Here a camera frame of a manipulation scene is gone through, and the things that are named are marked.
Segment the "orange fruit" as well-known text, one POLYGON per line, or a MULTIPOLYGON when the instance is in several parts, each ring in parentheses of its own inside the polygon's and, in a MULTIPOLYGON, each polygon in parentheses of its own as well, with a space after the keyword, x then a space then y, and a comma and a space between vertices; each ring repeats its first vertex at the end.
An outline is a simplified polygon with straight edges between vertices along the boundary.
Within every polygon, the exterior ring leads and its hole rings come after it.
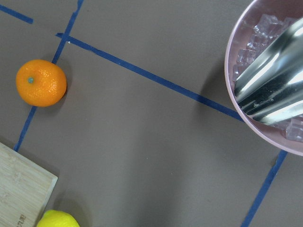
POLYGON ((67 90, 63 70, 46 60, 31 60, 16 74, 16 88, 29 105, 48 107, 59 102, 67 90))

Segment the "metal scoop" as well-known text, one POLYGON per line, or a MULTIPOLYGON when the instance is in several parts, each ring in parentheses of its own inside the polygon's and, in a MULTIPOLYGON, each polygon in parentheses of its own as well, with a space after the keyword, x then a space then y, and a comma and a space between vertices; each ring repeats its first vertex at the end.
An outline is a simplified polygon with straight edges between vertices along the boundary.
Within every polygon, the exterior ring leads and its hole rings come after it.
POLYGON ((303 20, 289 26, 235 81, 237 105, 273 125, 303 113, 303 20))

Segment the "pink bowl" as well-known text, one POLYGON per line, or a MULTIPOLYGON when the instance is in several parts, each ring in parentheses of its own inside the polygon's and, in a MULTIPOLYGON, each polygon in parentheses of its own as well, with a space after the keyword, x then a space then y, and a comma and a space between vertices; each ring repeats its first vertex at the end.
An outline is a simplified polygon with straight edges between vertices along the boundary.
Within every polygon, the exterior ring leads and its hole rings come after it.
POLYGON ((254 0, 247 6, 235 23, 226 47, 224 73, 227 91, 240 118, 259 137, 279 149, 302 156, 303 144, 301 142, 287 140, 279 129, 265 126, 249 119, 240 110, 234 97, 232 75, 238 51, 245 47, 250 35, 253 33, 253 27, 263 14, 277 16, 280 20, 286 17, 301 18, 303 16, 303 2, 301 0, 254 0))

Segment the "yellow lemon far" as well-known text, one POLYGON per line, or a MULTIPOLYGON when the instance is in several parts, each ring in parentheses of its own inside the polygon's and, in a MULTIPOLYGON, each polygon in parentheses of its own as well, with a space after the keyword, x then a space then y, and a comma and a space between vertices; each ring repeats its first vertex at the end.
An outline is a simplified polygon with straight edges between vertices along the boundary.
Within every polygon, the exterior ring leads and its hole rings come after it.
POLYGON ((69 213, 48 210, 36 225, 37 227, 79 227, 77 220, 69 213))

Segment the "wooden cutting board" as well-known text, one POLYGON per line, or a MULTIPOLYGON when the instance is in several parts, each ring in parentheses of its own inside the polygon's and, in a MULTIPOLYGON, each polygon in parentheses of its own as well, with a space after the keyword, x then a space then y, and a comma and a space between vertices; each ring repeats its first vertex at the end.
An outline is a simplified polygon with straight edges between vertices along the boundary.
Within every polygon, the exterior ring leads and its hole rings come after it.
POLYGON ((35 227, 58 177, 0 144, 0 225, 35 227))

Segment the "clear ice cubes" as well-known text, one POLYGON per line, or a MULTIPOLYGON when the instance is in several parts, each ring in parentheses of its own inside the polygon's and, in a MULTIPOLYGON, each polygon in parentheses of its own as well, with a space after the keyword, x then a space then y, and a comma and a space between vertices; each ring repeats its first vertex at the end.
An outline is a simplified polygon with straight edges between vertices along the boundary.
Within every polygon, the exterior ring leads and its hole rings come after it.
MULTIPOLYGON (((259 22, 253 28, 253 34, 250 36, 246 48, 238 52, 236 64, 233 68, 233 82, 235 83, 239 75, 297 20, 299 19, 287 17, 283 21, 280 21, 276 16, 262 15, 259 22)), ((269 126, 279 128, 288 140, 299 142, 303 140, 303 114, 269 126)))

